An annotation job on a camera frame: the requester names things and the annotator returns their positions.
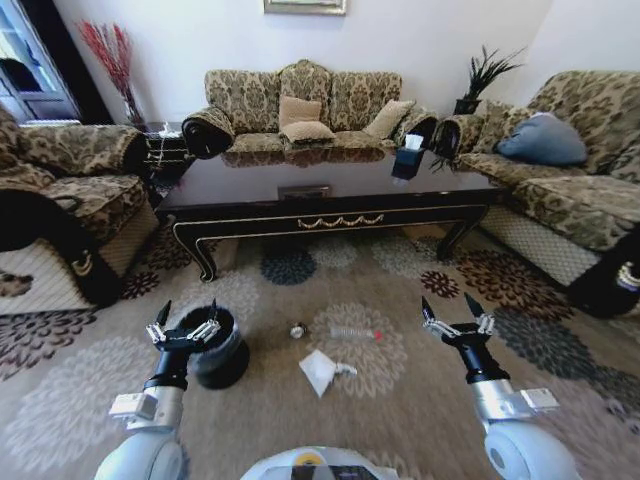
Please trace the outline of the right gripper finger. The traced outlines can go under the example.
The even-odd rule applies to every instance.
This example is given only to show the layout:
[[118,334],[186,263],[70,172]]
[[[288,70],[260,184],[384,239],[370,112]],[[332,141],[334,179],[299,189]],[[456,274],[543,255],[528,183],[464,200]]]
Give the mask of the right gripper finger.
[[495,322],[494,316],[486,312],[480,303],[470,294],[464,293],[464,297],[474,320],[478,325],[478,332],[480,334],[492,335]]
[[456,337],[456,330],[436,318],[435,313],[424,296],[421,297],[421,311],[423,315],[423,327],[432,335],[439,339]]

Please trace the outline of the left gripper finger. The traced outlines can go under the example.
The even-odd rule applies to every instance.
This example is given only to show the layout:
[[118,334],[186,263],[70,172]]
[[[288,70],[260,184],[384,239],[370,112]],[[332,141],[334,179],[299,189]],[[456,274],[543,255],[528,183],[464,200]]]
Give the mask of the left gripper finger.
[[192,331],[187,334],[187,339],[206,345],[221,329],[217,320],[218,308],[216,299],[213,299],[206,310],[206,314],[203,314],[203,312],[203,307],[199,307],[189,313]]
[[153,343],[166,341],[165,325],[171,309],[171,304],[171,300],[167,301],[166,304],[158,312],[155,321],[145,327],[145,330]]

